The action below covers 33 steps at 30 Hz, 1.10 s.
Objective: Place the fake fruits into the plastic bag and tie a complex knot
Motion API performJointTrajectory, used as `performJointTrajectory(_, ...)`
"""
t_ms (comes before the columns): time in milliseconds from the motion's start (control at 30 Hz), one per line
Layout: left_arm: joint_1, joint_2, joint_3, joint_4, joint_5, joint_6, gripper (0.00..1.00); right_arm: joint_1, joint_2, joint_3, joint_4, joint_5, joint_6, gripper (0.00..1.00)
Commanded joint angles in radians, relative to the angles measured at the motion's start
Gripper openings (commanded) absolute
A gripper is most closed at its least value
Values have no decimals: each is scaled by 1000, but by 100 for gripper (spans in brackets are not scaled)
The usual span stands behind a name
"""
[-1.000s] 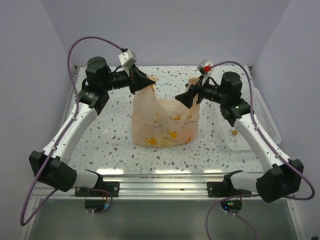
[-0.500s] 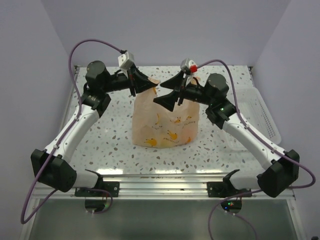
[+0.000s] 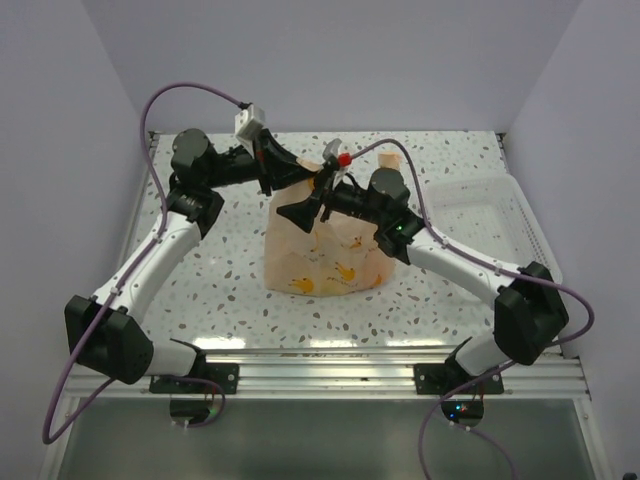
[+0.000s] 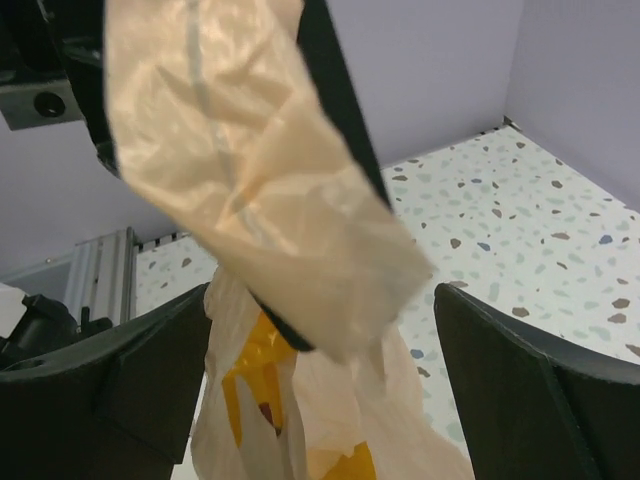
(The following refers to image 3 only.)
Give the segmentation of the orange translucent plastic bag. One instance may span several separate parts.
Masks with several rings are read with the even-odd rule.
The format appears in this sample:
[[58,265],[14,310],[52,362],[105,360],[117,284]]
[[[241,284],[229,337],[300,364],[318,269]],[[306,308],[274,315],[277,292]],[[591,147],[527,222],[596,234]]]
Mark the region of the orange translucent plastic bag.
[[340,213],[314,222],[311,233],[300,230],[277,208],[310,195],[305,180],[277,192],[269,205],[264,243],[267,289],[315,297],[339,296],[377,288],[395,271],[374,240],[376,226]]

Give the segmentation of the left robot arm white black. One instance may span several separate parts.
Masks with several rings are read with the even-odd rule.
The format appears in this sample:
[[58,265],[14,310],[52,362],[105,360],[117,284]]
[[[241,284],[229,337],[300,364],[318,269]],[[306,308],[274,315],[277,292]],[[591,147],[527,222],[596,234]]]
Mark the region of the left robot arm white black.
[[217,221],[224,205],[218,188],[256,181],[269,195],[312,178],[318,168],[267,129],[222,153],[203,131],[188,129],[176,136],[172,153],[170,191],[143,244],[90,297],[74,296],[64,316],[73,364],[128,385],[145,376],[172,377],[193,393],[212,378],[204,352],[179,340],[152,341],[141,327],[148,307]]

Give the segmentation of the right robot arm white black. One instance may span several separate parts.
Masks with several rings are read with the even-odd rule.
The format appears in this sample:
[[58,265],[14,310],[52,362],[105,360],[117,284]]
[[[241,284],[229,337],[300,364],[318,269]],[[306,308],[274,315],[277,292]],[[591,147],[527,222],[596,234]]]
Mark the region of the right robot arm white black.
[[333,212],[371,223],[385,255],[454,282],[492,309],[492,331],[465,340],[445,360],[440,380],[447,389],[468,392],[481,375],[509,361],[533,364],[567,325],[566,307],[545,266],[501,264],[448,240],[410,209],[399,171],[379,168],[365,188],[334,177],[319,172],[311,194],[278,207],[278,214],[306,233]]

